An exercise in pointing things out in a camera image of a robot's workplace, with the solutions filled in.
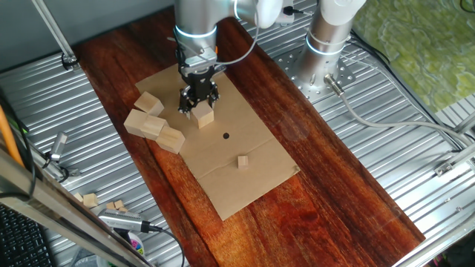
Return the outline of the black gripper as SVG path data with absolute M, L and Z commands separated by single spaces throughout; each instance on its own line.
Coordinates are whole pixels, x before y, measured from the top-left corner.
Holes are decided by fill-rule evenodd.
M 183 81 L 187 84 L 180 90 L 180 99 L 178 111 L 184 114 L 188 119 L 191 118 L 191 109 L 193 104 L 189 98 L 208 98 L 208 104 L 214 109 L 215 102 L 220 98 L 218 86 L 212 79 L 215 74 L 214 67 L 208 67 L 198 72 L 181 73 Z

